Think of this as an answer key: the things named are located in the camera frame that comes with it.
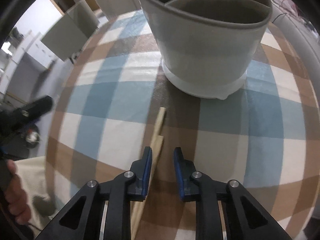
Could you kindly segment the person's left hand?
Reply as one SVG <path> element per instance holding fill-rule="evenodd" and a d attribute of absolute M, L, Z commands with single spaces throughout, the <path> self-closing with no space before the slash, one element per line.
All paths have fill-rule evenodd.
<path fill-rule="evenodd" d="M 31 209 L 27 203 L 27 194 L 22 187 L 20 176 L 16 172 L 15 162 L 7 160 L 6 163 L 12 175 L 10 184 L 4 192 L 5 199 L 8 202 L 8 210 L 18 224 L 25 225 L 31 219 Z"/>

